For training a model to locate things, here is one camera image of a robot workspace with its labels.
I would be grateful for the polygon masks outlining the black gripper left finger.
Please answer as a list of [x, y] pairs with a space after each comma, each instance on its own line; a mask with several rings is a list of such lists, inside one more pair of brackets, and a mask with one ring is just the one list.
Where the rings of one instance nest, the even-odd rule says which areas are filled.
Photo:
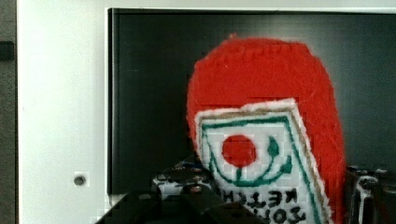
[[95, 224], [264, 224], [240, 202], [225, 202], [211, 174], [192, 155], [132, 191]]

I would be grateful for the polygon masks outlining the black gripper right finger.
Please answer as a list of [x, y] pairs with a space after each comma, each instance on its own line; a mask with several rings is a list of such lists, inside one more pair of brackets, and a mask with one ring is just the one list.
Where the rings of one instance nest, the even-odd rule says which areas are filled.
[[346, 170], [344, 224], [396, 224], [396, 177], [385, 169]]

